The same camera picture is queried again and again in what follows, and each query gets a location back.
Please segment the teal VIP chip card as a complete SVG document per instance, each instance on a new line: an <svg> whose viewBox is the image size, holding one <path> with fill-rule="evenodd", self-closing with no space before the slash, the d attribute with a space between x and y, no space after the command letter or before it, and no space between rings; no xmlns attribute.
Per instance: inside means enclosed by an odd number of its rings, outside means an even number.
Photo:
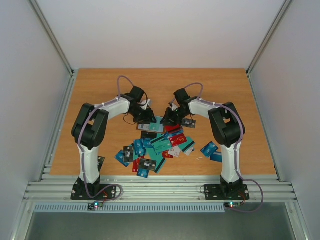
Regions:
<svg viewBox="0 0 320 240"><path fill-rule="evenodd" d="M164 126L160 123L150 123L149 130L155 133L162 133L164 131Z"/></svg>

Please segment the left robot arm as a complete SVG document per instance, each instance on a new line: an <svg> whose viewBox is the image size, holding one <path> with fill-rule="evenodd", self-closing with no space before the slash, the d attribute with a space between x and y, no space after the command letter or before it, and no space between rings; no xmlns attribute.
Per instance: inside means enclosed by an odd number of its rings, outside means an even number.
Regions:
<svg viewBox="0 0 320 240"><path fill-rule="evenodd" d="M107 123L119 115L130 114L138 124L156 123L153 110L149 107L146 92L133 86L129 93L119 94L113 100L100 104L82 105L71 135L77 144L80 156L80 174L78 185L89 199L96 199L103 189L100 186L98 153L104 141Z"/></svg>

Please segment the brown leather card holder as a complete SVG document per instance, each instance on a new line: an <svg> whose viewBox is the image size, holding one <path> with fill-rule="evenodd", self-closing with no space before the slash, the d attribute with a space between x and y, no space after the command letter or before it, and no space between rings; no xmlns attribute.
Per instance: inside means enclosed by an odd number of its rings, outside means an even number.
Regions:
<svg viewBox="0 0 320 240"><path fill-rule="evenodd" d="M161 120L163 118L161 116L156 116L155 119L156 123L152 122L150 124L139 124L137 126L137 130L153 133L163 133L165 130L164 126L161 124Z"/></svg>

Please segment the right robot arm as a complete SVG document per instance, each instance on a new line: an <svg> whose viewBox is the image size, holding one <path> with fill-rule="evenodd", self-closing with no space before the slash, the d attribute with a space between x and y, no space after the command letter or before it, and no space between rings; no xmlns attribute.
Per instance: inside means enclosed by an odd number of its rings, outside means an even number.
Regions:
<svg viewBox="0 0 320 240"><path fill-rule="evenodd" d="M218 192L225 200L234 197L243 185L239 151L245 133L244 124L235 105L232 102L221 104L197 96L190 97L184 88L177 90L174 98L179 107L168 107L161 123L165 126L180 125L188 115L199 115L209 119L214 139L220 144L222 155Z"/></svg>

